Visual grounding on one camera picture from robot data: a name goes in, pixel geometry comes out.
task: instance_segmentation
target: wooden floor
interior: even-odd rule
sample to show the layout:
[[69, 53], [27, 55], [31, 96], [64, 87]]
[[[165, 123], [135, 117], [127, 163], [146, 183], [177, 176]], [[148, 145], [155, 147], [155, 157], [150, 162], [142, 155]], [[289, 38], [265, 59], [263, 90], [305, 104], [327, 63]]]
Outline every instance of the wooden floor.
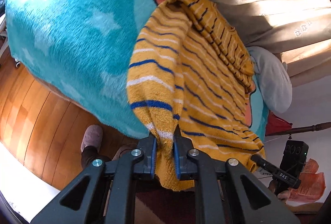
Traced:
[[[80, 145], [86, 128], [98, 119], [49, 92], [22, 65], [6, 57], [0, 67], [0, 141], [26, 168], [57, 189], [82, 170]], [[133, 142], [100, 124], [104, 138], [100, 153], [113, 157]]]

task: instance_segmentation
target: white stripe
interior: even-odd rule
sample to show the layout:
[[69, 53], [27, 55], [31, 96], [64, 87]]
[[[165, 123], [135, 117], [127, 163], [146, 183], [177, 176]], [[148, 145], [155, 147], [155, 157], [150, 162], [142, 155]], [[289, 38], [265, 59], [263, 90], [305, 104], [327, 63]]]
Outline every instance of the white stripe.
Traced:
[[199, 47], [197, 47], [197, 46], [195, 46], [193, 43], [191, 43], [191, 42], [188, 42], [188, 39], [185, 41], [185, 42], [187, 42], [190, 46], [192, 46], [192, 47], [194, 47], [194, 48], [196, 48], [197, 50], [199, 50], [201, 53], [203, 53], [203, 55], [204, 55], [204, 58], [215, 68], [215, 69], [217, 69], [217, 66], [214, 64], [214, 63], [212, 63], [208, 58], [212, 58], [210, 55], [208, 55], [208, 57], [207, 57], [207, 52], [205, 51], [205, 50], [202, 50], [201, 48], [199, 48]]
[[195, 105], [193, 105], [193, 104], [191, 104], [191, 103], [189, 103], [189, 102], [185, 102], [185, 105], [186, 105], [186, 103], [188, 104], [188, 106], [192, 107], [192, 108], [195, 109], [195, 110], [198, 110], [200, 113], [202, 113], [202, 114], [204, 114], [204, 115], [206, 115], [206, 116], [212, 117], [212, 118], [214, 118], [214, 119], [218, 119], [218, 117], [217, 117], [216, 115], [214, 115], [214, 114], [210, 114], [210, 113], [208, 113], [208, 112], [205, 112], [205, 111], [203, 111], [201, 108], [199, 108], [199, 107], [197, 107], [197, 106], [195, 106]]
[[149, 131], [152, 131], [155, 129], [153, 122], [150, 122], [150, 123], [146, 124], [145, 126]]
[[161, 138], [173, 139], [173, 133], [167, 131], [156, 130], [158, 132], [158, 136]]
[[198, 12], [198, 10], [202, 8], [202, 6], [203, 6], [203, 4], [201, 4], [201, 5], [200, 5], [200, 6], [194, 11], [194, 13], [196, 14], [196, 13]]
[[197, 83], [187, 72], [183, 72], [183, 74], [188, 77], [200, 90], [203, 91], [203, 93], [205, 94], [206, 98], [209, 100], [209, 102], [211, 102], [214, 106], [219, 107], [221, 109], [224, 109], [224, 107], [222, 105], [219, 105], [217, 103], [215, 103], [209, 96], [208, 94], [205, 92], [205, 90], [203, 89], [203, 87]]
[[[190, 58], [190, 57], [188, 57], [187, 55], [185, 55], [185, 53], [182, 53], [182, 56], [184, 56], [184, 58], [186, 58], [186, 59], [188, 59], [188, 60], [190, 60], [190, 61], [192, 61], [192, 62], [194, 62], [194, 63], [196, 63], [196, 61], [194, 60], [194, 59], [192, 59], [192, 58]], [[220, 87], [220, 85], [218, 85], [218, 84], [216, 84], [213, 80], [211, 80], [210, 78], [209, 78], [209, 76], [208, 76], [208, 74], [206, 73], [206, 71], [204, 71], [204, 69], [201, 67], [201, 65], [199, 65], [198, 63], [196, 63], [198, 66], [199, 66], [199, 69], [200, 69], [200, 72], [202, 72], [204, 75], [205, 75], [205, 77], [209, 80], [209, 82], [211, 82], [215, 87], [217, 87], [218, 89], [220, 89], [221, 87]], [[220, 79], [224, 84], [226, 84], [226, 85], [228, 85], [229, 87], [231, 87], [231, 85], [229, 85], [228, 83], [226, 83], [221, 77], [217, 77], [218, 79]], [[227, 99], [227, 98], [222, 98], [223, 100], [225, 100], [231, 107], [233, 106], [233, 104]], [[242, 117], [242, 115], [240, 115], [236, 110], [234, 111], [234, 113], [238, 116], [238, 117]]]
[[177, 103], [180, 103], [182, 104], [183, 103], [183, 100], [180, 100], [180, 99], [173, 99], [174, 102], [177, 102]]
[[154, 49], [137, 49], [137, 50], [134, 50], [132, 54], [135, 54], [135, 53], [138, 53], [138, 52], [145, 52], [145, 51], [154, 51], [159, 57], [163, 58], [163, 59], [168, 59], [174, 63], [176, 63], [176, 60], [173, 59], [172, 57], [170, 56], [165, 56], [165, 55], [161, 55], [160, 53], [158, 53], [158, 51], [154, 50]]
[[180, 118], [180, 120], [187, 122], [187, 123], [194, 123], [194, 121], [188, 119], [188, 118]]
[[177, 77], [183, 77], [183, 74], [181, 74], [181, 73], [175, 73], [175, 75], [176, 75]]
[[154, 49], [136, 49], [133, 51], [132, 54], [138, 53], [138, 52], [144, 52], [144, 51], [154, 51]]
[[161, 55], [161, 54], [159, 54], [159, 53], [158, 53], [158, 55], [159, 55], [161, 58], [163, 58], [163, 59], [168, 59], [168, 60], [170, 60], [170, 61], [172, 61], [172, 62], [174, 62], [174, 63], [176, 64], [176, 60], [173, 59], [172, 57], [170, 57], [170, 56], [165, 56], [165, 55]]
[[[204, 40], [203, 37], [202, 37], [201, 35], [199, 35], [199, 34], [197, 34], [197, 33], [195, 33], [195, 32], [192, 32], [192, 34], [193, 34], [193, 36], [194, 36], [195, 39], [197, 39], [197, 40], [200, 41], [200, 43], [206, 42], [206, 40]], [[216, 51], [215, 51], [214, 49], [212, 49], [212, 50], [208, 50], [208, 52], [209, 52], [210, 54], [213, 54], [214, 57], [215, 57], [216, 59], [219, 59], [219, 57], [218, 57], [218, 55], [217, 55], [217, 53], [216, 53]], [[220, 69], [223, 70], [223, 71], [228, 70], [228, 68], [227, 68], [226, 66], [224, 66], [224, 64], [223, 64], [222, 61], [221, 61], [221, 63], [222, 63], [222, 64], [218, 64], [218, 66], [220, 67]], [[234, 79], [235, 79], [234, 76], [230, 75], [229, 77], [230, 77], [232, 83], [234, 83]], [[244, 93], [245, 93], [245, 91], [244, 91], [244, 89], [243, 89], [242, 87], [240, 87], [238, 90], [239, 90], [239, 92], [241, 92], [241, 94], [244, 94]]]
[[178, 42], [176, 40], [169, 39], [169, 38], [156, 38], [156, 37], [151, 36], [149, 33], [145, 33], [145, 32], [141, 32], [140, 35], [147, 35], [149, 38], [152, 38], [153, 40], [157, 40], [157, 41], [169, 41], [171, 43], [178, 44]]
[[211, 145], [199, 145], [198, 148], [200, 148], [200, 149], [208, 148], [208, 149], [216, 149], [216, 150], [218, 150], [218, 147], [217, 146], [211, 146]]
[[[155, 10], [156, 13], [161, 13], [161, 11], [159, 9], [156, 9]], [[168, 15], [168, 16], [171, 16], [172, 14], [170, 13], [167, 13], [166, 10], [163, 10], [163, 12]], [[177, 17], [177, 18], [171, 18], [171, 19], [168, 19], [167, 17], [165, 17], [163, 15], [163, 13], [161, 13], [161, 15], [159, 14], [160, 17], [158, 17], [158, 20], [161, 21], [161, 23], [164, 24], [164, 21], [165, 22], [169, 22], [172, 27], [176, 27], [176, 26], [181, 26], [183, 27], [183, 22], [182, 21], [179, 21], [178, 19], [180, 20], [188, 20], [186, 15], [184, 17], [180, 16], [180, 17]]]
[[174, 92], [174, 90], [171, 86], [169, 86], [164, 81], [160, 80], [159, 78], [157, 78], [155, 76], [145, 76], [145, 77], [140, 77], [139, 79], [129, 80], [126, 84], [126, 87], [136, 85], [136, 84], [139, 84], [139, 83], [142, 83], [142, 82], [145, 82], [145, 81], [155, 81], [159, 84], [162, 84], [164, 87], [166, 87], [171, 92]]
[[222, 138], [222, 137], [219, 137], [219, 136], [215, 136], [215, 135], [210, 135], [210, 134], [205, 134], [205, 133], [202, 133], [205, 137], [211, 137], [211, 138], [215, 138], [217, 140], [222, 140], [222, 141], [225, 141], [225, 142], [230, 142], [230, 143], [235, 143], [235, 144], [255, 144], [254, 141], [250, 140], [250, 141], [244, 141], [244, 140], [230, 140], [230, 139], [226, 139], [226, 138]]
[[234, 152], [234, 151], [233, 151], [233, 152], [224, 152], [224, 151], [221, 151], [221, 150], [219, 149], [219, 147], [211, 146], [211, 145], [199, 145], [198, 148], [200, 148], [200, 149], [205, 149], [205, 148], [208, 148], [208, 149], [215, 149], [215, 150], [220, 151], [222, 154], [234, 154], [234, 153], [236, 153], [236, 152]]
[[169, 32], [169, 27], [167, 27], [167, 26], [162, 26], [162, 25], [160, 25], [160, 26], [153, 26], [153, 29], [157, 29], [157, 30], [159, 30], [159, 31], [166, 31], [166, 32]]

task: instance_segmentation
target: pink slipper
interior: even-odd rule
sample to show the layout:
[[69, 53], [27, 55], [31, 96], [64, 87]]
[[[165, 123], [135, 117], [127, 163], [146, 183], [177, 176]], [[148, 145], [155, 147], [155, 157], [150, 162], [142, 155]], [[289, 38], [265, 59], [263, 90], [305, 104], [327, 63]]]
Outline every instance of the pink slipper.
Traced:
[[91, 125], [89, 126], [84, 134], [82, 145], [80, 146], [80, 150], [83, 152], [84, 148], [87, 146], [94, 146], [99, 152], [101, 147], [103, 131], [99, 125]]

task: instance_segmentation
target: beige curtain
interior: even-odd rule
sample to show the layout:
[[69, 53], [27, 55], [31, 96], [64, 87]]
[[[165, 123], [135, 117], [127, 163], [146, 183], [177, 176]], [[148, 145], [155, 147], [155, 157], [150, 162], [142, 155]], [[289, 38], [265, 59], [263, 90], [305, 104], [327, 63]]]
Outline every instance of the beige curtain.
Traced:
[[246, 47], [282, 54], [292, 85], [331, 75], [330, 0], [211, 0]]
[[293, 87], [331, 75], [331, 39], [282, 54]]

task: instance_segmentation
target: yellow striped sweater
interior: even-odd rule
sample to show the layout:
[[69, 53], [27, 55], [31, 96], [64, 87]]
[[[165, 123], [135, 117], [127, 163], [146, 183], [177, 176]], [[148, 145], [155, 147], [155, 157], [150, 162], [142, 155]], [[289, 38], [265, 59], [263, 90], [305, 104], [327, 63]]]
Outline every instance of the yellow striped sweater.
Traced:
[[245, 124], [253, 63], [237, 32], [209, 0], [165, 0], [141, 30], [130, 61], [127, 93], [135, 115], [158, 142], [156, 174], [175, 191], [173, 133], [212, 158], [238, 159], [250, 171], [264, 146]]

